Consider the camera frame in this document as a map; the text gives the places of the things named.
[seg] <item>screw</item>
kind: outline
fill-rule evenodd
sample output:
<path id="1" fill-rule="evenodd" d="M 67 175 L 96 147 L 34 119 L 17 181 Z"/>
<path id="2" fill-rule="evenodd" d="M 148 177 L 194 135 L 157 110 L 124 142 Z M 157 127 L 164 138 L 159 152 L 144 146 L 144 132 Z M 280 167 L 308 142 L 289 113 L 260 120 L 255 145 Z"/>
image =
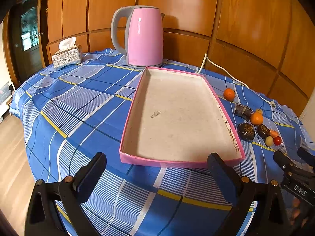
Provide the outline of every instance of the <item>screw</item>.
<path id="1" fill-rule="evenodd" d="M 42 182 L 43 182 L 43 180 L 42 180 L 42 179 L 39 179 L 39 180 L 36 181 L 36 184 L 37 184 L 37 185 L 41 185 Z"/>
<path id="2" fill-rule="evenodd" d="M 72 179 L 73 179 L 72 176 L 66 176 L 65 179 L 64 179 L 64 181 L 65 181 L 66 183 L 70 183 L 70 182 L 72 181 Z"/>
<path id="3" fill-rule="evenodd" d="M 278 182 L 276 180 L 274 180 L 274 179 L 272 179 L 270 182 L 271 182 L 271 184 L 273 186 L 277 186 L 278 185 Z"/>
<path id="4" fill-rule="evenodd" d="M 249 183 L 249 178 L 247 176 L 242 176 L 241 180 L 243 183 Z"/>

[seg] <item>cherry tomato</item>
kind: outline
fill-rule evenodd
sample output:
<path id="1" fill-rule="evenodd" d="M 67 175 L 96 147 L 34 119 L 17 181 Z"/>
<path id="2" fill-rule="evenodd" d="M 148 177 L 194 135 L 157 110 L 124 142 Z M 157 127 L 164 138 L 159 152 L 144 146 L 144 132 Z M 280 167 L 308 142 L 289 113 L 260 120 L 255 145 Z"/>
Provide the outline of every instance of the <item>cherry tomato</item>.
<path id="1" fill-rule="evenodd" d="M 276 136 L 276 137 L 273 139 L 273 143 L 274 143 L 275 145 L 280 145 L 280 144 L 282 143 L 281 137 Z"/>

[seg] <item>pink tray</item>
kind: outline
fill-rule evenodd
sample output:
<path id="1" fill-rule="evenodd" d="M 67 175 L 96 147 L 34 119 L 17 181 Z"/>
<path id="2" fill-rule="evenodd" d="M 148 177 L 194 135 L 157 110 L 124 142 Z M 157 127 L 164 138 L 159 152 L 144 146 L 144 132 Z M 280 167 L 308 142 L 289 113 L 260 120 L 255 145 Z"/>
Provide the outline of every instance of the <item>pink tray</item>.
<path id="1" fill-rule="evenodd" d="M 122 134 L 124 163 L 205 168 L 217 152 L 229 166 L 245 159 L 237 132 L 203 75 L 147 67 Z"/>

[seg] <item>tissue box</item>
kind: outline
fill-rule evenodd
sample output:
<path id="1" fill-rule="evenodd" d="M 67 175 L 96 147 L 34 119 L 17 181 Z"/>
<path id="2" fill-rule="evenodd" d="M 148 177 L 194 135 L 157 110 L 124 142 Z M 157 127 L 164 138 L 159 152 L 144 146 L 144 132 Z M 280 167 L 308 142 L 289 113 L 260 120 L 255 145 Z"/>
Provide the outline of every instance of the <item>tissue box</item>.
<path id="1" fill-rule="evenodd" d="M 80 64 L 82 61 L 82 47 L 81 45 L 75 45 L 73 47 L 57 51 L 51 56 L 51 58 L 56 70 L 59 70 L 67 65 Z"/>

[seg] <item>tissue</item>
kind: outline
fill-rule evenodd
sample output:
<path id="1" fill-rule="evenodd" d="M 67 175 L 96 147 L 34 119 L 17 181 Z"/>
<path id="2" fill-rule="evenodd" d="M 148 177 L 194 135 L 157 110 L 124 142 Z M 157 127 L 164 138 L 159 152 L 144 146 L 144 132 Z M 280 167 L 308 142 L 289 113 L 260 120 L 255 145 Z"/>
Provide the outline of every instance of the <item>tissue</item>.
<path id="1" fill-rule="evenodd" d="M 68 48 L 71 48 L 76 43 L 77 38 L 76 37 L 70 37 L 68 39 L 62 40 L 59 44 L 59 50 L 65 50 Z"/>

